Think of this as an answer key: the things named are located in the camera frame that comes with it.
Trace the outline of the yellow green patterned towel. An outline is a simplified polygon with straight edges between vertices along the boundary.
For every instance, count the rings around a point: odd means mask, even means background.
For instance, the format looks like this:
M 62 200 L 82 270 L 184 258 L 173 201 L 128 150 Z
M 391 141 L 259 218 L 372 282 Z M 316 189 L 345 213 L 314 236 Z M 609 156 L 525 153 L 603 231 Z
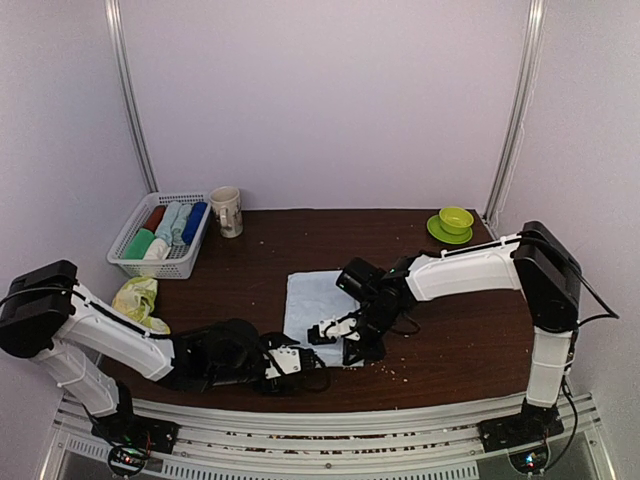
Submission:
M 111 306 L 117 312 L 154 333 L 168 335 L 170 327 L 154 316 L 158 281 L 151 277 L 134 277 L 116 293 Z

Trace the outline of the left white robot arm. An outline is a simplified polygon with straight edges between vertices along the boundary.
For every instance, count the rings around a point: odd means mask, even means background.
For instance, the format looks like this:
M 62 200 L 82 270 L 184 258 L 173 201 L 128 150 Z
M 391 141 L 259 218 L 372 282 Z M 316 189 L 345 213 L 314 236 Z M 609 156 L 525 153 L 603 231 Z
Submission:
M 1 300 L 1 348 L 40 365 L 123 444 L 144 424 L 132 413 L 126 386 L 85 356 L 89 348 L 166 389 L 206 392 L 255 384 L 279 392 L 316 366 L 313 350 L 281 333 L 258 333 L 232 318 L 184 334 L 161 334 L 117 312 L 59 260 L 16 277 Z

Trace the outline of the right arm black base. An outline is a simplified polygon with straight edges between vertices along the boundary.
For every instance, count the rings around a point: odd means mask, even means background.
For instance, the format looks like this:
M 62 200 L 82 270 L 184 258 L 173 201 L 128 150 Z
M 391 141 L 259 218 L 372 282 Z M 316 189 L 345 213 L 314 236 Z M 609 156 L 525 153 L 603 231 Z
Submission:
M 564 432 L 559 417 L 549 423 L 539 419 L 525 419 L 521 414 L 484 420 L 478 424 L 478 431 L 486 453 L 514 449 L 531 443 L 541 443 L 550 436 Z

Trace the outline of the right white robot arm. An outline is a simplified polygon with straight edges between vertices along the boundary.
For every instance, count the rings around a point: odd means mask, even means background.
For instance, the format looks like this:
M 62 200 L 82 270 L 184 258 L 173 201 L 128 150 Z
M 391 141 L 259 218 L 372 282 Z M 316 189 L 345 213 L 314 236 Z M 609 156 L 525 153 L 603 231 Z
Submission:
M 509 421 L 519 440 L 558 433 L 557 400 L 578 328 L 581 267 L 540 221 L 500 240 L 442 252 L 421 251 L 384 270 L 355 257 L 337 286 L 359 304 L 344 337 L 343 362 L 379 360 L 384 335 L 417 304 L 480 291 L 520 292 L 534 328 L 526 396 Z

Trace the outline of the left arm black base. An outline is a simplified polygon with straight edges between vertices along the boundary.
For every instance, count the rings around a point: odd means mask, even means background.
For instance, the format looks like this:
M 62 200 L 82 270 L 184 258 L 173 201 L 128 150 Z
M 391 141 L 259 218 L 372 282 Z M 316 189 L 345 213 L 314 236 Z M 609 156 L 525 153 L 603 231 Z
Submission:
M 174 422 L 139 415 L 129 419 L 89 416 L 89 420 L 94 436 L 112 446 L 133 447 L 144 453 L 171 454 L 180 429 Z

